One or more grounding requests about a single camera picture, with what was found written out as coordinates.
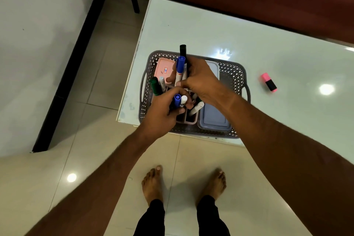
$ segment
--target pink highlighter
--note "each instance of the pink highlighter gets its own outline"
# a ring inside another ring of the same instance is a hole
[[[261,75],[261,78],[264,80],[264,82],[267,84],[269,90],[271,90],[272,93],[276,92],[277,86],[274,84],[272,79],[269,77],[268,73],[264,73]]]

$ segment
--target pen holder organizer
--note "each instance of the pen holder organizer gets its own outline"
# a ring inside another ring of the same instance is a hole
[[[140,83],[140,101],[139,101],[139,121],[141,122],[146,112],[148,111],[152,98],[153,98],[153,91],[149,80],[154,77],[157,62],[160,58],[166,58],[173,61],[176,61],[179,56],[179,53],[170,52],[170,51],[162,51],[157,50],[152,52],[147,60],[145,71],[141,78]],[[247,86],[247,78],[246,78],[246,70],[245,68],[238,63],[224,61],[219,59],[213,59],[208,57],[202,56],[195,56],[187,54],[187,56],[193,56],[197,58],[201,58],[204,60],[209,60],[216,62],[219,65],[219,72],[220,72],[220,81],[227,86],[232,91],[236,92],[237,94],[242,94],[242,89],[245,89],[247,93],[247,101],[251,102],[251,94],[250,90]],[[172,133],[179,133],[179,134],[196,134],[202,136],[211,136],[217,138],[238,138],[235,129],[231,131],[213,131],[203,129],[198,126],[198,119],[200,118],[200,112],[198,111],[195,115],[193,115],[194,119],[190,119],[188,117],[188,110],[177,116],[176,125],[172,128]]]

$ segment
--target beige tile floor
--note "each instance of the beige tile floor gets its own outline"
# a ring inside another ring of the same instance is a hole
[[[1,235],[23,235],[97,168],[134,127],[117,123],[127,73],[148,0],[107,0],[47,152],[0,159]],[[310,235],[243,147],[168,134],[126,181],[106,236],[133,235],[146,211],[141,180],[162,164],[166,235],[197,235],[194,200],[221,166],[228,187],[217,201],[231,235]],[[68,182],[69,174],[76,174]]]

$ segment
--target blue marker cap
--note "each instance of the blue marker cap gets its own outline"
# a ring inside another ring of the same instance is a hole
[[[181,104],[181,95],[180,94],[176,94],[174,99],[174,105],[176,108],[179,108],[179,105]]]
[[[176,70],[178,73],[184,72],[184,62],[185,62],[185,57],[183,56],[178,57],[177,64],[176,64]]]

